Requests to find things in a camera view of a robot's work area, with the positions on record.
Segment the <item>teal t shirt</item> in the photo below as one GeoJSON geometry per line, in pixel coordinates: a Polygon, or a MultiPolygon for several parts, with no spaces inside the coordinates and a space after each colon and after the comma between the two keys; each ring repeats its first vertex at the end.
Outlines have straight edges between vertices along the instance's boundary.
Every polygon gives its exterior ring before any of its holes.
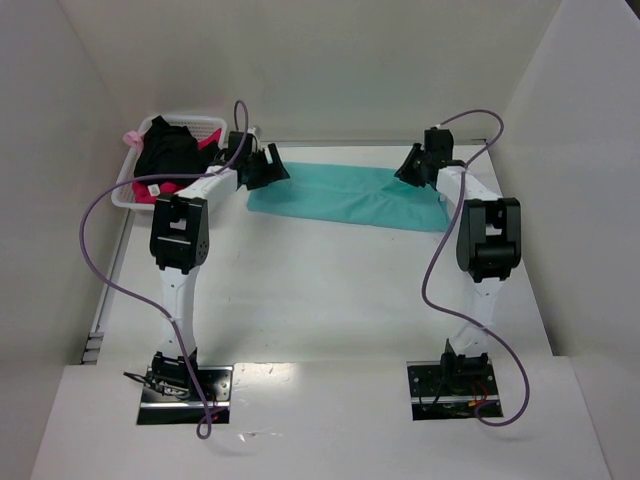
{"type": "Polygon", "coordinates": [[[289,162],[290,177],[249,194],[247,209],[284,217],[418,232],[444,232],[439,194],[400,181],[388,168],[289,162]]]}

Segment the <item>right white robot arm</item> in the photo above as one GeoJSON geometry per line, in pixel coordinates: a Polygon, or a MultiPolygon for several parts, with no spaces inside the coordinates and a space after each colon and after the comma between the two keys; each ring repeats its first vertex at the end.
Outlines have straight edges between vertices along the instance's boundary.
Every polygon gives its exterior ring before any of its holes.
{"type": "Polygon", "coordinates": [[[481,380],[488,371],[487,343],[494,337],[491,326],[497,294],[521,261],[521,205],[485,186],[453,158],[452,133],[439,126],[424,132],[395,176],[413,187],[430,187],[453,207],[451,224],[429,262],[423,285],[427,286],[445,243],[456,234],[455,259],[467,275],[471,293],[466,313],[429,299],[433,310],[463,322],[458,333],[446,340],[441,356],[440,382],[455,393],[481,380]]]}

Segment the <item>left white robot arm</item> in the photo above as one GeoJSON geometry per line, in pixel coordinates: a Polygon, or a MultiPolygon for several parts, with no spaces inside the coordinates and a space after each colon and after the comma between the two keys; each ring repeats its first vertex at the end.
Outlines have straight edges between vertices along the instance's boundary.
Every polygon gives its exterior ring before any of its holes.
{"type": "Polygon", "coordinates": [[[150,252],[159,268],[161,313],[169,321],[147,382],[165,395],[197,395],[197,346],[193,327],[195,286],[209,254],[209,215],[239,188],[255,190],[290,177],[278,147],[262,147],[251,133],[233,132],[222,158],[205,175],[156,201],[150,252]]]}

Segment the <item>black t shirt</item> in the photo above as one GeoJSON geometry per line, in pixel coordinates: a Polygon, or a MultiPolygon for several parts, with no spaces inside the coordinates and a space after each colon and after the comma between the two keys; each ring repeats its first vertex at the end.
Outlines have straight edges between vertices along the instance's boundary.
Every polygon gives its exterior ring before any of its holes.
{"type": "Polygon", "coordinates": [[[216,130],[213,139],[202,146],[187,127],[171,125],[156,116],[143,135],[134,176],[203,173],[220,151],[219,136],[216,130]]]}

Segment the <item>red pink t shirt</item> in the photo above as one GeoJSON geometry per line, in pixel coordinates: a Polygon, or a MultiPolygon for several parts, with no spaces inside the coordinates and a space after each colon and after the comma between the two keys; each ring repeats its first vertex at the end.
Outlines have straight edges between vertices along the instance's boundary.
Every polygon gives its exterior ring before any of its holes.
{"type": "MultiPolygon", "coordinates": [[[[205,142],[210,142],[213,139],[213,134],[204,141],[199,141],[202,146],[205,142]]],[[[154,204],[156,198],[163,193],[173,194],[186,188],[192,180],[185,179],[160,179],[160,180],[144,180],[136,181],[132,187],[134,190],[136,201],[145,204],[154,204]]]]}

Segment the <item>light pink cloth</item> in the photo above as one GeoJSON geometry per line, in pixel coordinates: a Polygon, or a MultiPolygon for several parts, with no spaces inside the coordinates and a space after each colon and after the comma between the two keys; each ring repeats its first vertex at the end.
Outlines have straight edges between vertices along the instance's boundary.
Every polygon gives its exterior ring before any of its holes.
{"type": "Polygon", "coordinates": [[[144,149],[144,135],[137,131],[129,131],[125,133],[122,140],[127,146],[134,148],[138,152],[141,152],[144,149]]]}

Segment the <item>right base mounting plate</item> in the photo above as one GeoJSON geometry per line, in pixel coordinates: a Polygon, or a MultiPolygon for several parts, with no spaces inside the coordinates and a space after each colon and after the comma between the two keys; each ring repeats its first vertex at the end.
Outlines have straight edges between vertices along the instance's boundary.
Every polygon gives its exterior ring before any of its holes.
{"type": "Polygon", "coordinates": [[[493,365],[447,367],[440,362],[407,365],[414,421],[471,419],[477,407],[482,417],[503,416],[493,365]]]}

